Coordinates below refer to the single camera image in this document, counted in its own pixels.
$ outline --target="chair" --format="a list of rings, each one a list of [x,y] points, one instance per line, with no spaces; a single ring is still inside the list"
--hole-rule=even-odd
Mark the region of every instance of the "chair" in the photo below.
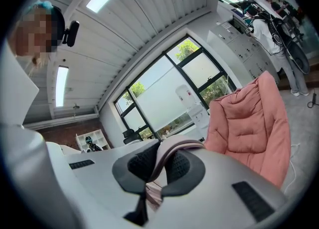
[[[143,139],[141,138],[141,136],[134,132],[134,130],[132,129],[129,129],[125,132],[123,132],[123,135],[124,135],[124,140],[123,140],[123,143],[126,145],[134,140],[139,140],[139,141],[143,141]]]
[[[280,188],[291,143],[285,105],[272,75],[265,71],[209,107],[206,149],[233,157]]]

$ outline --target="pink fabric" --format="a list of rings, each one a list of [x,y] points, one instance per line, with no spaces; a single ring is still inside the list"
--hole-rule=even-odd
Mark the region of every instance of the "pink fabric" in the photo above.
[[[289,166],[290,131],[284,102],[269,72],[210,102],[205,146],[281,187]]]

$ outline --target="white shoe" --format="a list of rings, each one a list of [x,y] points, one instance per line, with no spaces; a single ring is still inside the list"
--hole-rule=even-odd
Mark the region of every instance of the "white shoe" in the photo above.
[[[302,92],[300,92],[300,94],[303,95],[303,96],[308,96],[309,95],[308,92],[306,94],[303,94]]]
[[[299,92],[293,92],[292,90],[290,90],[291,94],[294,95],[295,97],[299,96]]]

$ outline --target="brown wall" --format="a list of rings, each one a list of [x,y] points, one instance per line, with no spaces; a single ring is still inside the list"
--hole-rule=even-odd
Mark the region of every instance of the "brown wall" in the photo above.
[[[106,132],[104,131],[103,125],[101,124],[99,118],[41,129],[37,132],[39,132],[48,142],[54,142],[59,145],[66,145],[79,150],[75,140],[75,134],[82,135],[99,129],[102,130],[106,141],[109,143],[110,147],[113,148],[113,145],[110,142]]]

